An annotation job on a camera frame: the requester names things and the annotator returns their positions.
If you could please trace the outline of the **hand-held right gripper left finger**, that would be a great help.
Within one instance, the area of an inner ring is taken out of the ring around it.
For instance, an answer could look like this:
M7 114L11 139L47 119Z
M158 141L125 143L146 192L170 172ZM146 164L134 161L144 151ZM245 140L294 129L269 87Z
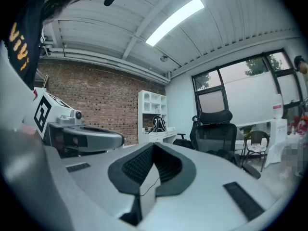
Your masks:
M140 184L128 178L122 165L151 149L153 143L104 154L60 158L44 148L53 182L70 217L72 231L153 231L154 219L143 219Z

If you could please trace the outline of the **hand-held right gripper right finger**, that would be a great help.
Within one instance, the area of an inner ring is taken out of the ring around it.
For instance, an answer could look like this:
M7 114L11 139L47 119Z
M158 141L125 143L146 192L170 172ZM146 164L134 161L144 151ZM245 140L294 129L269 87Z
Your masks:
M191 159L196 177L180 195L158 197L139 223L141 231L262 231L283 211L284 199L276 199L262 184L234 164L217 156L185 147L169 148ZM264 212L248 221L224 184L238 183Z

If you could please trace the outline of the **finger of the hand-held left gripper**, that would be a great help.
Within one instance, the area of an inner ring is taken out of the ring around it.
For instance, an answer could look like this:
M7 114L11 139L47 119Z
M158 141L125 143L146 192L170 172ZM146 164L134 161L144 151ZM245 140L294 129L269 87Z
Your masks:
M64 144L76 146L79 151L108 151L122 147L123 134L89 126L73 126L63 129Z

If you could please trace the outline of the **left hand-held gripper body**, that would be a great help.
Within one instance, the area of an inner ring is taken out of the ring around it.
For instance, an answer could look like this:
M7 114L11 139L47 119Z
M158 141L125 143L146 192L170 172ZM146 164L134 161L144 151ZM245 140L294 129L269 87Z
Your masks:
M44 88L35 88L34 94L32 122L44 145L56 148L64 157L106 152L103 133L86 126L79 110Z

